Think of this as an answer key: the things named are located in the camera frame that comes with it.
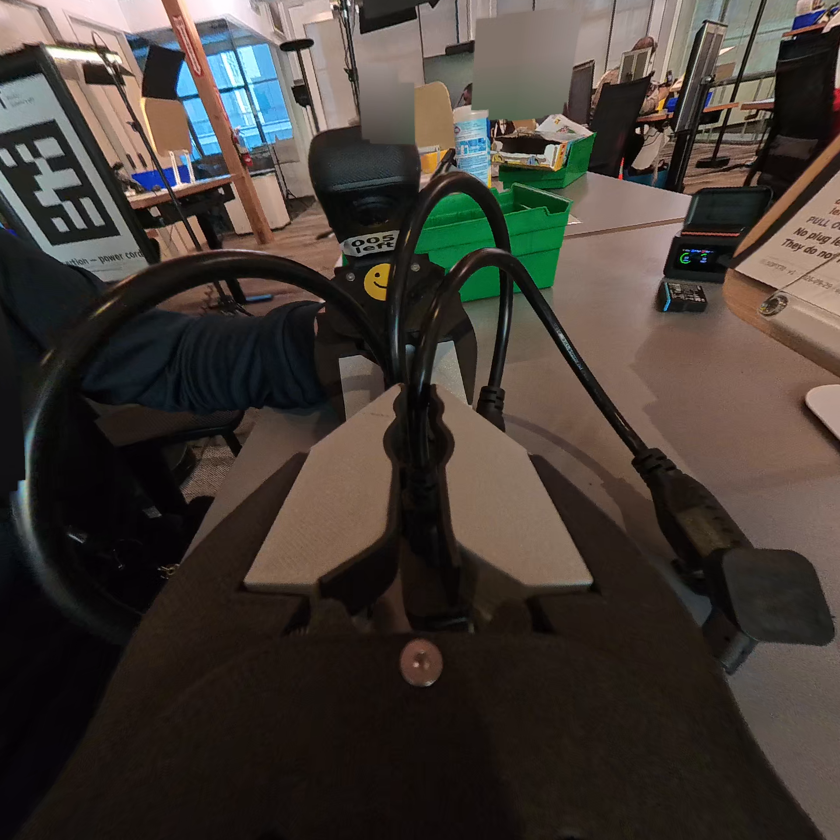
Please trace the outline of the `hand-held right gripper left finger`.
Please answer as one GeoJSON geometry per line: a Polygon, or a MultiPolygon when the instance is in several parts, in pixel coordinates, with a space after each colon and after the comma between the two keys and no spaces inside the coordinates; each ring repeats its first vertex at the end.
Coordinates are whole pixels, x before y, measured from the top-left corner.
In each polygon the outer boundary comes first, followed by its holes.
{"type": "Polygon", "coordinates": [[[299,459],[247,592],[334,600],[358,613],[393,583],[400,491],[385,438],[402,394],[390,388],[299,459]]]}

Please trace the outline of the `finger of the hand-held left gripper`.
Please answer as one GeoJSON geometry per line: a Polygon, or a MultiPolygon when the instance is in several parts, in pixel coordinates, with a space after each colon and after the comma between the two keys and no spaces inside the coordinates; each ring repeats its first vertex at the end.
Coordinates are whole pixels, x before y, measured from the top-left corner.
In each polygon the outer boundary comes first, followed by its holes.
{"type": "Polygon", "coordinates": [[[462,403],[470,402],[453,341],[438,343],[430,382],[443,387],[462,403]]]}
{"type": "Polygon", "coordinates": [[[356,354],[339,358],[338,412],[341,422],[350,420],[387,391],[382,369],[356,354]]]}

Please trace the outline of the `black square plug adapter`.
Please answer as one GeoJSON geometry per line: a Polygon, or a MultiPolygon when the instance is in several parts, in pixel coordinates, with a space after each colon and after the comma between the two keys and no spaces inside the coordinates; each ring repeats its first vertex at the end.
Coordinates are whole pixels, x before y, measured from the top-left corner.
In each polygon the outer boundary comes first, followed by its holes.
{"type": "Polygon", "coordinates": [[[703,563],[710,613],[702,625],[719,665],[733,675],[759,644],[824,647],[835,625],[812,563],[790,550],[718,550],[703,563]]]}

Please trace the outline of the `beige chair backrest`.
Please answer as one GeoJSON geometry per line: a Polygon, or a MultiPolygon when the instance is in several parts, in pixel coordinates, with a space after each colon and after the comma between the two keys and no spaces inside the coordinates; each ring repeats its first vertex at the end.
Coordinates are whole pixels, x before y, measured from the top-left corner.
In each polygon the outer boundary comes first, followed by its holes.
{"type": "Polygon", "coordinates": [[[414,138],[419,150],[447,152],[455,146],[453,109],[442,81],[414,89],[414,138]]]}

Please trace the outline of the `white cabinet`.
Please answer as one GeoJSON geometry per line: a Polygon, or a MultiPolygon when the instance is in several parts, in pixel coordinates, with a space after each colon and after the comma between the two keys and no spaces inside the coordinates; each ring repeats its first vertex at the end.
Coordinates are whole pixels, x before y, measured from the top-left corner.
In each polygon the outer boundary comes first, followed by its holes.
{"type": "MultiPolygon", "coordinates": [[[[287,226],[290,216],[275,172],[267,171],[252,175],[251,180],[255,185],[255,191],[270,228],[278,230],[287,226]]],[[[253,228],[245,213],[237,186],[235,184],[231,186],[234,190],[234,199],[225,204],[227,215],[236,235],[250,235],[253,233],[253,228]]]]}

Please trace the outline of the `white wipes canister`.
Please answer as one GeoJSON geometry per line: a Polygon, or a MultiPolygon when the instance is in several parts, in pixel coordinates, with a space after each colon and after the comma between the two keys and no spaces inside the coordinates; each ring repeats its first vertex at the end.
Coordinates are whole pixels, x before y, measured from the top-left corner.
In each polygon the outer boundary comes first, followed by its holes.
{"type": "Polygon", "coordinates": [[[453,110],[455,162],[459,170],[491,185],[490,121],[487,110],[458,106],[453,110]]]}

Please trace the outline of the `wooden desk with black legs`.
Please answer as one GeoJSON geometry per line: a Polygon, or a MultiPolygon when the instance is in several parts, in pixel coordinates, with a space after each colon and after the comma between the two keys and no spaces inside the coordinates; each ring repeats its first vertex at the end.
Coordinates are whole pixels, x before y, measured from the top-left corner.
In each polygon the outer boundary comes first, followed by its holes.
{"type": "Polygon", "coordinates": [[[189,234],[196,221],[206,245],[222,249],[223,241],[216,229],[214,212],[226,208],[236,198],[228,175],[180,184],[165,189],[128,197],[135,216],[145,230],[163,229],[183,224],[189,234]]]}

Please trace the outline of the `black office chair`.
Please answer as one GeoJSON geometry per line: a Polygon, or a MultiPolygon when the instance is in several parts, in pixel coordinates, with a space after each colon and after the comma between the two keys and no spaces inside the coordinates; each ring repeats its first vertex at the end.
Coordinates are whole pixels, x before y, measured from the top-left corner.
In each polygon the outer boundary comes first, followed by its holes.
{"type": "Polygon", "coordinates": [[[242,449],[236,435],[244,412],[210,414],[166,412],[140,405],[98,407],[94,420],[105,438],[126,459],[141,466],[165,463],[165,450],[203,438],[221,437],[237,456],[242,449]]]}

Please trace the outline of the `crumpled printed packaging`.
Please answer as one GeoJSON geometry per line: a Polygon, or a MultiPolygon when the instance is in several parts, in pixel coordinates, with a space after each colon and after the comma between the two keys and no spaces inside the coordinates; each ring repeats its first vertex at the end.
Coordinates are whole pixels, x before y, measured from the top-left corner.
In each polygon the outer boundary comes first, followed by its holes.
{"type": "Polygon", "coordinates": [[[595,133],[563,114],[543,120],[536,129],[517,129],[497,142],[501,165],[556,172],[564,167],[575,146],[594,140],[595,133]]]}

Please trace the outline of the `black and white marker sign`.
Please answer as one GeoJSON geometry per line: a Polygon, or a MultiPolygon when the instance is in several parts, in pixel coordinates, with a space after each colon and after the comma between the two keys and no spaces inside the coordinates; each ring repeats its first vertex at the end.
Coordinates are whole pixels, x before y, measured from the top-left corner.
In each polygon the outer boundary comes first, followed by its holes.
{"type": "Polygon", "coordinates": [[[11,229],[62,264],[112,283],[160,261],[42,45],[2,54],[1,190],[11,229]]]}

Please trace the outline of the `black label printer with display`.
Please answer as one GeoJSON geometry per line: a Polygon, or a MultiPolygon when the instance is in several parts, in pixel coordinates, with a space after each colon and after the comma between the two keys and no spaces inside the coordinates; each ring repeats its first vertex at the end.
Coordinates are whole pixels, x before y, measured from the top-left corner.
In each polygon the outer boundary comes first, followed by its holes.
{"type": "Polygon", "coordinates": [[[700,189],[672,241],[664,278],[722,283],[740,243],[773,200],[766,185],[700,189]]]}

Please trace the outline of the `wooden clipboard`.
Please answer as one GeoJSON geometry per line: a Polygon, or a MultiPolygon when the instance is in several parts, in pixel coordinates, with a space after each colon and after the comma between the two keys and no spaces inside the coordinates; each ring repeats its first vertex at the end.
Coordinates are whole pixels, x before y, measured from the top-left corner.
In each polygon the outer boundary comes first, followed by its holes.
{"type": "Polygon", "coordinates": [[[839,139],[834,139],[749,231],[733,257],[723,285],[731,312],[823,369],[839,373],[839,314],[795,300],[738,271],[763,241],[839,174],[839,139]]]}

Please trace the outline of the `white rounded device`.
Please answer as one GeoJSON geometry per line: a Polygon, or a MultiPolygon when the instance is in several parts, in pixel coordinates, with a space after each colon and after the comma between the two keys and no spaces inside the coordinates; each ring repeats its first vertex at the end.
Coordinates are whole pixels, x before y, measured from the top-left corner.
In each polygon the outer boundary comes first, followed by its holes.
{"type": "Polygon", "coordinates": [[[814,387],[805,394],[804,398],[807,410],[836,440],[840,438],[839,398],[839,384],[814,387]]]}

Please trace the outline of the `white printed paper sheet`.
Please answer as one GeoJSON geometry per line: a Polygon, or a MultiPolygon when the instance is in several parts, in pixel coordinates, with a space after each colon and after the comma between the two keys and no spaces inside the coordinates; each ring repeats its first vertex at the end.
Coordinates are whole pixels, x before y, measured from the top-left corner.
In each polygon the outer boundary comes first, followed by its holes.
{"type": "Polygon", "coordinates": [[[839,314],[839,174],[766,238],[738,271],[795,300],[839,314]]]}

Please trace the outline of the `wooden post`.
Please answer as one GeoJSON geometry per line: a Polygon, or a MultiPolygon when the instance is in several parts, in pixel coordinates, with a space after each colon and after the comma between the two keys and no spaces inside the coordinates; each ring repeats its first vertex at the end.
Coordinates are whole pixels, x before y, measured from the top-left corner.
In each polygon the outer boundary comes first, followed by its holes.
{"type": "Polygon", "coordinates": [[[224,108],[201,38],[187,4],[183,1],[162,1],[162,6],[190,68],[198,96],[204,105],[207,117],[219,142],[220,151],[251,226],[255,241],[258,245],[272,244],[274,241],[272,229],[268,224],[247,167],[239,154],[233,127],[224,108]]]}

